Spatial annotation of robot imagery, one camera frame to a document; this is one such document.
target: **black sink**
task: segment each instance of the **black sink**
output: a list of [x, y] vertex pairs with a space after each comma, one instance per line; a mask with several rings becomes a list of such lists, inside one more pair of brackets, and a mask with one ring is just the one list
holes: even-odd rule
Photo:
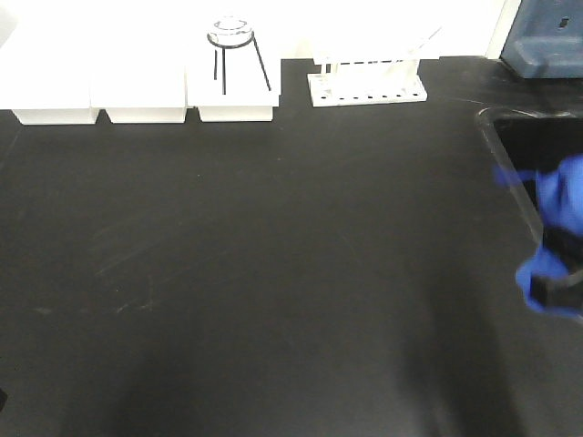
[[568, 275], [559, 279], [533, 273], [530, 299], [548, 310], [581, 314], [583, 239], [560, 226], [543, 227], [534, 176], [553, 172], [563, 159], [583, 154], [583, 117], [570, 112], [552, 115], [487, 109], [477, 121], [496, 157], [497, 174], [512, 190], [534, 240], [568, 267]]
[[536, 240], [542, 237], [536, 186], [520, 172], [550, 172], [564, 159], [583, 154], [583, 114], [486, 109], [477, 117], [486, 143], [504, 172]]

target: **black countertop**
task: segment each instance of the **black countertop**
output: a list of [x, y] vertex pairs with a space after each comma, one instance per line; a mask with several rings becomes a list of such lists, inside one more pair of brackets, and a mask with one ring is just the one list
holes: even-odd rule
[[272, 123], [0, 113], [0, 435], [583, 433], [583, 327], [525, 307], [476, 127], [583, 82], [446, 58], [427, 102], [312, 108], [313, 70]]

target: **scratch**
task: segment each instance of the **scratch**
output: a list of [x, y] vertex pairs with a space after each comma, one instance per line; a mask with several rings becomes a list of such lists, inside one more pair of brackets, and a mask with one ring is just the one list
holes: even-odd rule
[[358, 252], [356, 252], [356, 249], [354, 248], [354, 246], [350, 242], [350, 240], [348, 240], [348, 238], [344, 234], [342, 234], [342, 232], [340, 230], [336, 230], [336, 233], [338, 234], [338, 236], [340, 237], [340, 239], [344, 242], [344, 244], [346, 245], [346, 247], [348, 247], [348, 249], [350, 249], [350, 251], [352, 252], [354, 261], [356, 261], [356, 263], [358, 265], [362, 266], [363, 265], [363, 261], [358, 256]]
[[49, 314], [53, 313], [53, 310], [51, 310], [50, 308], [42, 308], [42, 307], [33, 308], [33, 311], [37, 312], [39, 314], [42, 314], [43, 316], [48, 316]]
[[149, 284], [149, 310], [152, 311], [152, 305], [154, 304], [154, 281], [152, 280], [152, 275], [148, 275]]
[[204, 258], [204, 259], [201, 259], [200, 261], [197, 261], [197, 262], [195, 262], [194, 264], [192, 264], [190, 266], [187, 266], [187, 267], [185, 267], [183, 269], [180, 269], [178, 271], [175, 271], [174, 273], [168, 275], [166, 278], [164, 278], [163, 280], [161, 280], [159, 282], [159, 285], [162, 285], [162, 284], [165, 284], [167, 282], [170, 282], [171, 280], [177, 278], [178, 276], [182, 275], [183, 273], [186, 273], [187, 271], [191, 271], [192, 269], [198, 267], [200, 264], [204, 264], [205, 262], [209, 262], [209, 261], [212, 261], [214, 259], [218, 259], [218, 258], [224, 257], [225, 255], [227, 255], [230, 252], [231, 252], [230, 249], [225, 249], [225, 250], [223, 250], [220, 253], [216, 253], [214, 255], [210, 255], [209, 257]]
[[458, 102], [469, 102], [469, 103], [477, 103], [478, 105], [485, 105], [486, 102], [481, 102], [479, 100], [472, 100], [471, 98], [459, 98], [459, 97], [447, 97], [451, 100], [457, 100]]
[[116, 255], [114, 257], [111, 257], [107, 262], [104, 263], [103, 267], [96, 272], [96, 275], [97, 276], [103, 275], [105, 272], [113, 269], [114, 267], [118, 266], [119, 264], [122, 264], [122, 263], [126, 262], [127, 260], [134, 258], [135, 256], [139, 255], [142, 252], [145, 252], [148, 249], [151, 249], [152, 247], [154, 247], [156, 245], [156, 243], [157, 243], [157, 241], [147, 242], [145, 244], [142, 244], [142, 245], [134, 248], [133, 250], [131, 250], [128, 253], [120, 254], [120, 255]]
[[154, 309], [154, 280], [152, 275], [148, 275], [148, 302], [145, 305], [140, 305], [138, 310], [150, 310]]
[[10, 154], [12, 153], [12, 150], [15, 148], [16, 141], [18, 140], [18, 137], [20, 137], [21, 132], [22, 132], [22, 126], [18, 129], [14, 139], [6, 148], [6, 152], [4, 153], [4, 156], [2, 157], [2, 161], [0, 161], [0, 171], [2, 171], [2, 169], [4, 168], [6, 160], [8, 159]]
[[121, 307], [119, 307], [119, 308], [116, 308], [116, 309], [115, 309], [115, 313], [116, 313], [116, 314], [119, 314], [121, 311], [125, 310], [127, 307], [129, 307], [129, 304], [128, 304], [128, 303], [125, 303], [125, 304], [123, 304]]

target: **sink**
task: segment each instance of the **sink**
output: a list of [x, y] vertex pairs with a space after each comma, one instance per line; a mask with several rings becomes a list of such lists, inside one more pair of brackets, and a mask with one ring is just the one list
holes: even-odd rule
[[[571, 112], [485, 109], [476, 120], [496, 157], [500, 170], [497, 175], [509, 186], [534, 240], [543, 243], [542, 249], [517, 273], [528, 305], [583, 320], [583, 239], [571, 228], [563, 228], [562, 223], [573, 223], [569, 204], [561, 206], [559, 213], [553, 208], [561, 203], [552, 197], [545, 200], [545, 215], [555, 221], [548, 220], [543, 227], [534, 180], [536, 173], [552, 173], [563, 159], [583, 154], [583, 117]], [[553, 189], [556, 179], [543, 178], [538, 179], [539, 183], [545, 180], [544, 187]]]
[[506, 183], [533, 237], [540, 241], [543, 226], [535, 182], [521, 175], [553, 171], [564, 158], [583, 154], [583, 114], [489, 108], [478, 114], [476, 122], [498, 165], [506, 170]]

